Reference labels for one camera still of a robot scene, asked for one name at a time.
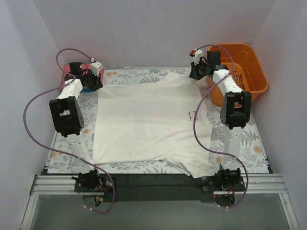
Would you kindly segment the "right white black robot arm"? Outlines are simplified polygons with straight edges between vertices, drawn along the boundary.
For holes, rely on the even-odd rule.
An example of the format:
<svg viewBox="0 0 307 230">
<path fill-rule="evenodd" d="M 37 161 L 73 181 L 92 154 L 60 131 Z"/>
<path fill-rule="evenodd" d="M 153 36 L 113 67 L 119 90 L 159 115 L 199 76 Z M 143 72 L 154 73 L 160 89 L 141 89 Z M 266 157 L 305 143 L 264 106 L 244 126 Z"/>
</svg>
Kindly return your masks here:
<svg viewBox="0 0 307 230">
<path fill-rule="evenodd" d="M 240 142 L 243 129 L 250 119 L 251 92 L 241 89 L 233 80 L 232 70 L 221 63 L 221 53 L 218 50 L 208 51 L 203 57 L 201 49 L 192 50 L 190 78 L 200 80 L 210 77 L 214 87 L 219 87 L 223 95 L 220 120 L 224 129 L 224 151 L 221 152 L 222 161 L 217 173 L 201 179 L 204 191 L 234 191 L 236 187 L 244 185 L 241 170 L 245 169 L 239 159 Z"/>
</svg>

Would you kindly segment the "white t shirt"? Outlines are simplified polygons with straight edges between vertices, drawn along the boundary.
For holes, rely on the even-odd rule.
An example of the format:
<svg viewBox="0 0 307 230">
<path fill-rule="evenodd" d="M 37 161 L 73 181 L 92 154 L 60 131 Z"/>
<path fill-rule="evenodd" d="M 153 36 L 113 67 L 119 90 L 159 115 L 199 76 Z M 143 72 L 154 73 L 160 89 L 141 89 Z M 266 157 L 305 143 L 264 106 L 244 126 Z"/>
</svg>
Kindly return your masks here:
<svg viewBox="0 0 307 230">
<path fill-rule="evenodd" d="M 193 178 L 212 176 L 212 124 L 201 92 L 188 76 L 106 85 L 98 91 L 93 161 L 165 161 Z"/>
</svg>

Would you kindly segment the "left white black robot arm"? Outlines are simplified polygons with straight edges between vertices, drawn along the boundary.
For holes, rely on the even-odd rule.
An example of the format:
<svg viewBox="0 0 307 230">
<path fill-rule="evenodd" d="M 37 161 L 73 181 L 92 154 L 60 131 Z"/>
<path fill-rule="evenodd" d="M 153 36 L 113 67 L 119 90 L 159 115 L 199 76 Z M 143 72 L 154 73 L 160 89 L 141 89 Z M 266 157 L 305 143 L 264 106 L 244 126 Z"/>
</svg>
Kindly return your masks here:
<svg viewBox="0 0 307 230">
<path fill-rule="evenodd" d="M 77 98 L 82 91 L 94 92 L 103 87 L 101 72 L 104 66 L 92 60 L 88 69 L 83 69 L 81 62 L 72 62 L 69 67 L 70 72 L 63 78 L 62 92 L 49 102 L 49 107 L 55 130 L 66 139 L 72 153 L 78 159 L 92 163 L 82 136 L 84 119 Z"/>
</svg>

